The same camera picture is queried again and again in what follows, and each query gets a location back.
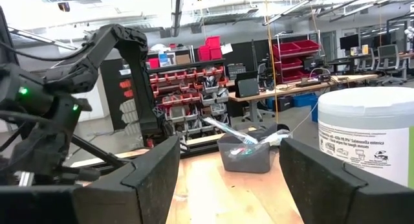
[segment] red storage bin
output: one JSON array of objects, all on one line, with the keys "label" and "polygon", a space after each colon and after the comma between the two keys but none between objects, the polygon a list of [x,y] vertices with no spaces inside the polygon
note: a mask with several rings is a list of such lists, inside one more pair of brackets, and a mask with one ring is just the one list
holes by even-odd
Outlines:
[{"label": "red storage bin", "polygon": [[[300,52],[299,46],[297,46],[294,43],[281,43],[280,44],[280,55],[281,57],[294,54]],[[277,44],[273,44],[273,55],[277,58],[279,58],[279,47]]]},{"label": "red storage bin", "polygon": [[211,60],[218,60],[223,58],[223,55],[221,54],[221,48],[217,47],[217,48],[213,48],[210,47],[210,59]]},{"label": "red storage bin", "polygon": [[319,45],[312,40],[302,40],[302,41],[295,41],[296,44],[301,52],[310,52],[319,49]]},{"label": "red storage bin", "polygon": [[282,59],[281,63],[276,61],[274,63],[277,70],[290,70],[290,69],[300,69],[302,68],[302,61],[297,58],[286,58]]},{"label": "red storage bin", "polygon": [[199,47],[199,60],[201,62],[209,61],[210,59],[210,48],[209,46],[203,45]]},{"label": "red storage bin", "polygon": [[148,61],[149,61],[149,67],[151,69],[156,69],[160,67],[160,61],[158,60],[158,58],[152,58],[152,59],[149,59]]},{"label": "red storage bin", "polygon": [[305,76],[301,71],[285,71],[283,72],[283,77],[282,77],[282,82],[283,83],[288,83],[288,82],[294,82],[294,81],[298,81],[301,80],[301,78],[303,78],[303,76]]},{"label": "red storage bin", "polygon": [[220,36],[207,37],[206,46],[209,46],[210,48],[220,47]]}]

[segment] gray plastic bin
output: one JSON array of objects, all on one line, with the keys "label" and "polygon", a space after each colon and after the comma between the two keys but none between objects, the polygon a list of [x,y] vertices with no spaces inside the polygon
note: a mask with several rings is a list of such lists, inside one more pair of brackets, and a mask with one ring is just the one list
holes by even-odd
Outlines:
[{"label": "gray plastic bin", "polygon": [[[233,128],[243,131],[257,140],[261,140],[276,132],[278,125],[275,123],[244,123]],[[249,128],[255,128],[256,130],[248,131]],[[269,143],[262,145],[243,144],[233,135],[226,133],[217,141],[217,144],[226,171],[266,173],[271,169],[272,162],[270,160]]]}]

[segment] ceiling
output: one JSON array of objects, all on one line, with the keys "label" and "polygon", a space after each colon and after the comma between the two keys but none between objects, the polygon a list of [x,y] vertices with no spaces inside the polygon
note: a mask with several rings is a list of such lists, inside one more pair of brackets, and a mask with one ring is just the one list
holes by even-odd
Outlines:
[{"label": "ceiling", "polygon": [[[92,32],[102,25],[118,23],[137,27],[143,32],[172,29],[173,36],[179,28],[194,25],[237,23],[238,21],[263,21],[263,16],[276,16],[303,0],[0,0],[11,27],[26,30],[49,39],[76,41],[85,32]],[[307,5],[283,15],[278,21],[307,19],[313,14],[329,10],[352,0],[313,0]],[[376,0],[360,0],[332,11],[321,19],[332,19],[344,12]],[[410,3],[412,0],[387,2]],[[68,2],[70,12],[59,10],[59,2]],[[21,15],[21,6],[25,7]],[[17,47],[28,47],[34,40],[13,35]]]}]

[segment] white bucket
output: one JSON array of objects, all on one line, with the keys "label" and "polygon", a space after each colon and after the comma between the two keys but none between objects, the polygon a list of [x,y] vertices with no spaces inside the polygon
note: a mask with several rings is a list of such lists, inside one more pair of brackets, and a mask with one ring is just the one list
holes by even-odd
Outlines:
[{"label": "white bucket", "polygon": [[321,95],[320,150],[414,188],[414,89],[360,87]]}]

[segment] wooden tabletop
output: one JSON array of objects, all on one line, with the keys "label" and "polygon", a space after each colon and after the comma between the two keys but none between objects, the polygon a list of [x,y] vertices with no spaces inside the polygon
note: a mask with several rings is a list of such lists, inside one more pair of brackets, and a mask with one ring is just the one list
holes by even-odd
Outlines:
[{"label": "wooden tabletop", "polygon": [[[361,82],[364,80],[370,80],[370,79],[374,79],[377,77],[376,74],[368,74],[368,75],[346,75],[346,76],[342,76],[342,75],[338,75],[338,76],[332,76],[337,82],[339,83],[349,83],[349,82]],[[347,77],[347,80],[342,80],[339,81],[339,78],[343,78],[343,77]],[[308,86],[308,87],[296,87],[295,85],[298,84],[300,82],[293,82],[290,84],[280,84],[276,86],[276,89],[273,91],[263,91],[260,92],[259,95],[255,95],[255,96],[250,96],[250,97],[246,97],[246,98],[237,98],[235,96],[235,92],[231,92],[229,94],[229,99],[236,101],[236,102],[243,102],[243,101],[251,101],[251,100],[262,100],[265,98],[270,98],[270,97],[274,97],[275,95],[277,96],[285,96],[285,95],[293,95],[296,93],[303,93],[303,92],[307,92],[307,91],[317,91],[326,87],[331,86],[333,83],[331,82],[330,84],[328,84],[327,82],[324,82],[322,84],[318,84],[318,85],[312,85],[312,86]]]},{"label": "wooden tabletop", "polygon": [[219,153],[181,160],[167,224],[303,224],[274,156],[266,174],[227,172]]}]

